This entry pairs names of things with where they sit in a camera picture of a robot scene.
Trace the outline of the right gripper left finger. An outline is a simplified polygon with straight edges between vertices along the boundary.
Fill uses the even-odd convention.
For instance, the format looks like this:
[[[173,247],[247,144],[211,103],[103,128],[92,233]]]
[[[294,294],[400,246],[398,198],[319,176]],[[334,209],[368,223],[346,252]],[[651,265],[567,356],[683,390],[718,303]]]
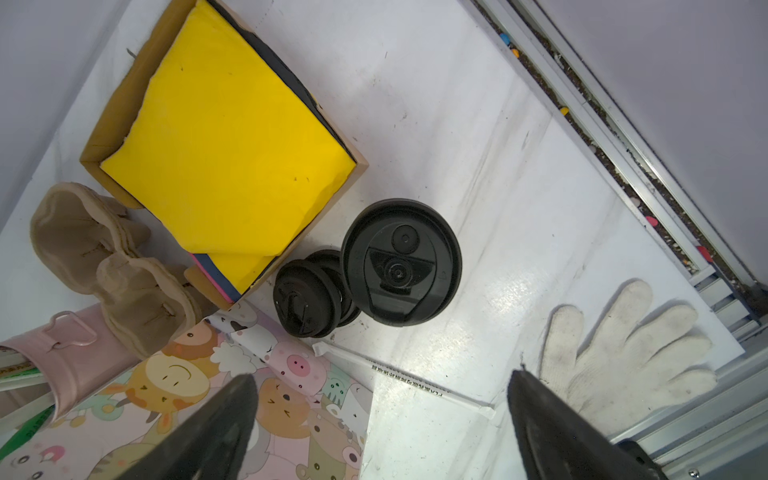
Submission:
[[[255,423],[254,378],[226,384],[168,438],[120,475],[122,479],[236,479]]]

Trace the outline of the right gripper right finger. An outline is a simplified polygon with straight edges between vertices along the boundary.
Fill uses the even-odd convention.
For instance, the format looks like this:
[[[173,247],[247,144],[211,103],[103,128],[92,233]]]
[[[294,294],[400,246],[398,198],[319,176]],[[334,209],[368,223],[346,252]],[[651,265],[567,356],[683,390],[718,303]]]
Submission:
[[[532,373],[515,370],[507,400],[529,479],[664,479],[633,441],[612,444]]]

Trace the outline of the white paper takeout bag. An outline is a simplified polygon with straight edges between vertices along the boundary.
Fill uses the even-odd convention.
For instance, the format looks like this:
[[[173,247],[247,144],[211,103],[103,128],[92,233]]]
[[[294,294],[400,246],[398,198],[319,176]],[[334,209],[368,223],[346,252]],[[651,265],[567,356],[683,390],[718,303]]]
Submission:
[[[216,313],[1,459],[5,479],[114,479],[233,378],[258,390],[242,479],[356,479],[371,392],[251,305]]]

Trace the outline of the stack of black lids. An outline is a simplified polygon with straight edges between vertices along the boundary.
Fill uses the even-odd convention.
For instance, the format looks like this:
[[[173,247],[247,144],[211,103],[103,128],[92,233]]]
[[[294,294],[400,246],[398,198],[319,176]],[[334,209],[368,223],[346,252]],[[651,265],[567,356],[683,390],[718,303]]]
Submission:
[[[326,337],[361,313],[342,278],[338,249],[318,250],[282,266],[273,302],[282,327],[297,338]]]

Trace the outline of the brown pulp cup carrier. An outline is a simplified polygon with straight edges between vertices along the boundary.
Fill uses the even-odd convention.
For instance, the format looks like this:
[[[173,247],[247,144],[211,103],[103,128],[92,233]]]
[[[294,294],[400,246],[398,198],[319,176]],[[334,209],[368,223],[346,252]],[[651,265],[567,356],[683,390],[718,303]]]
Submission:
[[[41,262],[72,291],[95,296],[108,329],[140,358],[215,310],[184,266],[141,255],[150,235],[117,200],[72,182],[52,186],[30,221]]]

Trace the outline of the single black cup lid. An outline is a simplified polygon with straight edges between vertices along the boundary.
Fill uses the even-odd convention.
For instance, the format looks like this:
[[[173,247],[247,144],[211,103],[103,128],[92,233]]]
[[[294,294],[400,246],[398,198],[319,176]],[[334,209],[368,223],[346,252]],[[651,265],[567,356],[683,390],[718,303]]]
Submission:
[[[373,320],[415,326],[439,315],[462,276],[459,241],[432,207],[405,198],[375,202],[351,224],[341,248],[352,302]]]

